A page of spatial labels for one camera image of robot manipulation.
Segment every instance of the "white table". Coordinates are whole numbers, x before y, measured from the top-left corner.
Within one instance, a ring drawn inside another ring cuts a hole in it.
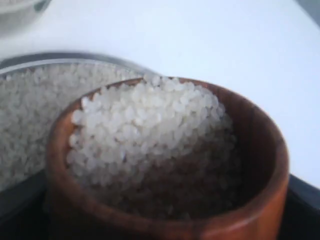
[[[0,58],[55,50],[241,93],[281,128],[291,172],[320,188],[320,29],[293,0],[53,0],[35,24],[0,39]]]

